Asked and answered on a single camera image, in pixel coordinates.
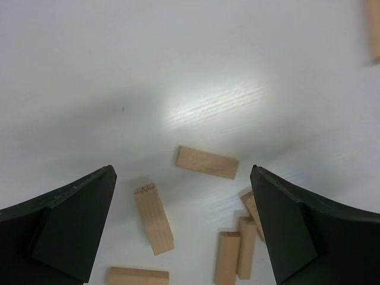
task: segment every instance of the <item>wooden block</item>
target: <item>wooden block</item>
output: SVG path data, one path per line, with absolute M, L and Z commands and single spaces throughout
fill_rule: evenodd
M 241 242 L 237 276 L 239 276 L 241 280 L 249 280 L 251 278 L 252 263 L 254 261 L 257 233 L 256 223 L 250 217 L 240 217 L 239 231 Z
M 252 216 L 252 218 L 254 218 L 261 238 L 263 239 L 263 241 L 265 241 L 264 231 L 262 230 L 260 216 L 259 216 L 259 212 L 257 211 L 254 194 L 252 192 L 249 192 L 243 195 L 241 199 L 243 201 L 244 206 L 246 207 L 246 209 Z
M 108 285 L 169 285 L 169 272 L 111 267 Z
M 174 238 L 154 184 L 135 191 L 135 201 L 154 255 L 174 249 Z
M 206 153 L 190 147 L 181 146 L 176 161 L 177 167 L 235 179 L 239 161 L 218 154 Z
M 368 0 L 369 22 L 372 30 L 375 60 L 380 60 L 380 0 Z
M 240 233 L 219 234 L 218 260 L 216 264 L 216 285 L 234 285 L 238 271 Z

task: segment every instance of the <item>wood grain texture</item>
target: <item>wood grain texture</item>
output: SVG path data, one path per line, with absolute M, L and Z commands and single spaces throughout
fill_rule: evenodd
M 111 267 L 108 285 L 169 285 L 169 272 Z
M 154 255 L 174 249 L 174 238 L 154 184 L 135 191 L 135 201 Z
M 372 31 L 375 60 L 380 60 L 380 0 L 368 0 L 369 22 Z
M 216 264 L 216 285 L 234 285 L 238 271 L 240 233 L 219 234 L 218 259 Z
M 257 233 L 257 226 L 255 221 L 253 221 L 250 217 L 240 217 L 239 231 L 241 242 L 239 263 L 237 266 L 237 276 L 239 276 L 241 280 L 249 280 L 251 279 Z
M 254 218 L 261 238 L 263 239 L 263 241 L 265 241 L 264 231 L 262 230 L 260 216 L 259 216 L 259 212 L 257 211 L 254 194 L 252 192 L 249 192 L 243 195 L 241 199 L 243 201 L 245 208 L 248 210 L 252 218 Z
M 223 178 L 235 179 L 239 161 L 218 154 L 195 150 L 181 146 L 176 161 L 177 167 L 216 175 Z

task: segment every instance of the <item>white surface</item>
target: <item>white surface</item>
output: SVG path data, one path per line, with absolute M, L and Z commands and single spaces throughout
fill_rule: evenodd
M 107 267 L 211 284 L 253 164 L 378 209 L 380 66 L 363 0 L 1 0 L 0 207 L 104 165 L 118 174 Z M 234 181 L 173 167 L 179 144 L 241 160 Z M 176 249 L 153 256 L 132 199 L 155 181 Z M 252 280 L 275 284 L 256 243 Z

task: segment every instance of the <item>jenga block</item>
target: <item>jenga block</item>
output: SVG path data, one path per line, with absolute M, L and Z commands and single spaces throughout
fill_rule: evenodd
M 241 243 L 237 276 L 239 276 L 241 280 L 249 280 L 251 278 L 252 263 L 254 260 L 255 239 L 257 233 L 256 223 L 250 217 L 240 217 L 239 231 Z
M 174 249 L 172 230 L 154 184 L 135 191 L 135 201 L 154 255 Z
M 368 0 L 369 22 L 372 30 L 373 52 L 380 60 L 380 0 Z
M 254 194 L 252 192 L 249 192 L 243 195 L 242 201 L 243 201 L 244 206 L 246 207 L 246 209 L 252 216 L 252 218 L 254 218 L 261 238 L 263 239 L 263 241 L 265 241 L 264 231 L 262 230 L 260 216 L 259 216 L 259 212 L 257 211 Z
M 234 285 L 238 271 L 240 233 L 219 234 L 218 260 L 216 264 L 216 285 Z
M 111 267 L 108 285 L 169 285 L 169 272 Z
M 177 167 L 216 175 L 228 179 L 235 179 L 239 161 L 218 154 L 195 150 L 181 146 L 176 161 Z

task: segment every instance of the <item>blurry wooden block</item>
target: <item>blurry wooden block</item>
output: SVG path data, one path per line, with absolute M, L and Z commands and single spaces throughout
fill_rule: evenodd
M 380 0 L 368 0 L 369 22 L 372 30 L 375 60 L 380 60 Z
M 176 161 L 177 167 L 216 175 L 228 179 L 235 179 L 239 161 L 218 154 L 195 150 L 181 146 Z
M 254 220 L 257 224 L 257 229 L 259 231 L 261 238 L 263 239 L 263 241 L 265 241 L 265 236 L 264 236 L 264 232 L 262 230 L 262 226 L 261 226 L 261 222 L 260 222 L 260 216 L 259 216 L 259 213 L 257 211 L 254 194 L 252 192 L 249 192 L 249 193 L 243 195 L 241 197 L 241 199 L 243 201 L 244 206 L 246 207 L 246 209 L 248 210 L 248 212 L 252 216 L 252 218 L 254 218 Z
M 241 242 L 237 276 L 242 280 L 249 280 L 251 278 L 252 263 L 254 260 L 257 233 L 256 223 L 250 217 L 240 217 L 239 231 Z
M 135 201 L 154 255 L 174 249 L 174 238 L 154 184 L 135 191 Z
M 240 233 L 219 234 L 218 259 L 216 264 L 216 285 L 234 285 L 238 271 Z
M 108 285 L 169 285 L 169 272 L 111 267 Z

